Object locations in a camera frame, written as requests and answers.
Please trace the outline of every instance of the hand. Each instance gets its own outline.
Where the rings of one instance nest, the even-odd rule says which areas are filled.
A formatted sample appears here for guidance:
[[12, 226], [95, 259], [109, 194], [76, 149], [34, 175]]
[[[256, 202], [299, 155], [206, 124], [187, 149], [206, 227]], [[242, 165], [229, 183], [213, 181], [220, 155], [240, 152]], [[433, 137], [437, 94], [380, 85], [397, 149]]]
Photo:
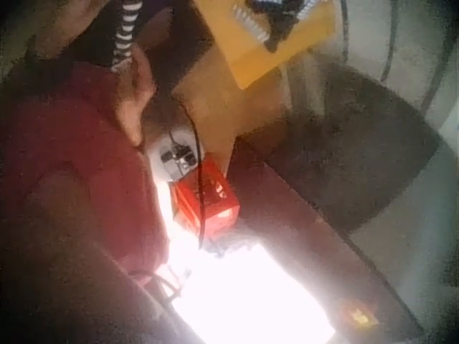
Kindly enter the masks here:
[[115, 114], [121, 129], [135, 147], [142, 142], [142, 113], [155, 91], [150, 63], [142, 49], [133, 44], [132, 62], [118, 72]]
[[47, 23], [35, 35], [32, 49], [42, 59], [56, 57], [80, 36], [110, 0], [47, 0]]

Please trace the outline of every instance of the black cable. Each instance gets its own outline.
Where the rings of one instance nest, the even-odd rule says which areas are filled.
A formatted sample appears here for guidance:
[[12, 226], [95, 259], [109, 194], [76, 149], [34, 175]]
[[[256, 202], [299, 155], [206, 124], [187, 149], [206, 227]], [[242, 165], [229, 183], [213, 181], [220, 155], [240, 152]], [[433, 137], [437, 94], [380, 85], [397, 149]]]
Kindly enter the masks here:
[[[175, 97], [171, 97], [171, 99], [176, 102], [180, 108], [184, 111], [185, 116], [188, 118], [188, 121], [191, 124], [191, 128], [193, 130], [193, 135], [194, 135], [194, 142], [196, 143], [196, 150], [197, 150], [197, 183], [198, 183], [198, 200], [199, 200], [199, 216], [200, 216], [200, 221], [199, 221], [199, 236], [198, 236], [198, 249], [202, 249], [204, 245], [204, 237], [205, 237], [205, 232], [206, 232], [206, 224], [205, 224], [205, 215], [206, 215], [206, 210], [205, 210], [205, 202], [204, 202], [204, 182], [203, 182], [203, 174], [202, 174], [202, 151], [201, 151], [201, 144], [199, 141], [199, 134], [198, 130], [196, 127], [196, 124], [194, 123], [193, 119], [191, 118], [188, 110], [186, 109], [185, 105], [183, 104], [182, 101], [178, 100]], [[172, 130], [169, 128], [169, 137], [171, 138], [171, 141], [173, 144], [177, 144], [176, 141], [174, 140], [174, 137], [172, 135]], [[169, 281], [164, 279], [163, 277], [155, 274], [154, 272], [149, 272], [146, 270], [136, 270], [133, 272], [129, 273], [130, 276], [135, 277], [135, 276], [148, 276], [152, 277], [159, 282], [162, 282], [164, 285], [166, 285], [170, 290], [173, 291], [172, 295], [167, 297], [162, 304], [170, 304], [172, 301], [174, 301], [178, 296], [181, 294], [181, 290], [183, 288], [183, 284], [180, 288], [176, 288], [173, 286]], [[188, 279], [191, 276], [191, 270], [188, 271], [186, 274], [186, 279]]]
[[197, 179], [198, 179], [198, 200], [199, 200], [199, 236], [198, 236], [198, 249], [202, 249], [202, 246], [204, 244], [204, 236], [206, 232], [206, 207], [205, 207], [205, 202], [204, 202], [204, 182], [203, 182], [203, 176], [202, 176], [202, 152], [201, 152], [201, 144], [199, 143], [199, 134], [198, 130], [196, 128], [196, 123], [194, 123], [193, 119], [189, 115], [188, 110], [186, 109], [185, 105], [183, 104], [182, 101], [178, 100], [175, 97], [172, 97], [172, 99], [179, 104], [181, 109], [184, 111], [185, 116], [188, 117], [188, 121], [191, 124], [191, 128], [193, 129], [193, 134], [194, 134], [194, 142], [196, 143], [196, 150], [197, 150], [197, 160], [198, 160], [198, 166], [197, 166]]

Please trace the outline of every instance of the yellow notebook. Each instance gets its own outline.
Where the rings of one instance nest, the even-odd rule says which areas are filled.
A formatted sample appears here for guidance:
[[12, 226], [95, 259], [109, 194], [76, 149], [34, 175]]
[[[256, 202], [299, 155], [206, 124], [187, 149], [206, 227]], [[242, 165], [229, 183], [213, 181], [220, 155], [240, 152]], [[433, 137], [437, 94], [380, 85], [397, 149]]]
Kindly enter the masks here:
[[[322, 1], [312, 9], [307, 19], [295, 25], [289, 37], [279, 44], [277, 52], [273, 54], [236, 20], [233, 6], [237, 4], [247, 8], [243, 0], [194, 0], [194, 3], [241, 89], [335, 32], [333, 2]], [[269, 32], [264, 15], [254, 15], [254, 19]]]

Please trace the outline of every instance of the bright light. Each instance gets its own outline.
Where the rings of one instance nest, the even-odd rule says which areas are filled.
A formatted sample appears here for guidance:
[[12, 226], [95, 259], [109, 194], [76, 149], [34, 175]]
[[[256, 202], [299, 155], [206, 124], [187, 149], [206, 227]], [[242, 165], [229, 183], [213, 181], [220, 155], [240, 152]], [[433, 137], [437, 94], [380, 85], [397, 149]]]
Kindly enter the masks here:
[[[173, 301], [177, 313], [206, 344], [323, 344], [335, 330], [304, 287], [262, 245], [219, 259], [197, 251], [196, 237], [168, 221], [168, 266], [192, 274]], [[158, 271], [170, 278], [165, 267]]]

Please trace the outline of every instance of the red box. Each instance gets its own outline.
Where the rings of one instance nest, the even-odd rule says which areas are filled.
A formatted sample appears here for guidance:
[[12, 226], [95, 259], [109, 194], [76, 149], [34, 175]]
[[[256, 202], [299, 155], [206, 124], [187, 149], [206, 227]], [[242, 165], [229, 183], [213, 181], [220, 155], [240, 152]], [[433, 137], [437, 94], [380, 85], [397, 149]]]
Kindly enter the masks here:
[[[201, 211], [199, 207], [198, 170], [174, 184], [174, 198], [190, 229], [199, 233]], [[237, 220], [239, 201], [212, 157], [202, 161], [202, 188], [204, 191], [205, 237], [216, 237], [228, 230]]]

